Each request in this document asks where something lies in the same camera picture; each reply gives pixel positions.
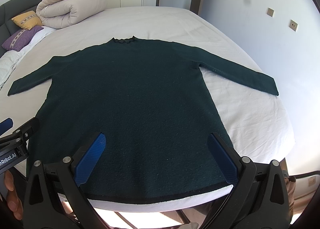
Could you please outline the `person's left hand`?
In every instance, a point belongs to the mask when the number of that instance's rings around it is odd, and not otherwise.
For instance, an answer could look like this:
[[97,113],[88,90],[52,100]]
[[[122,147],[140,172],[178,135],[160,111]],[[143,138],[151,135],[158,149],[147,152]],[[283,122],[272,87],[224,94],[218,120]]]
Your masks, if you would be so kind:
[[14,185],[14,177],[10,170],[1,174],[1,193],[5,196],[8,208],[14,217],[21,221],[23,219],[23,206]]

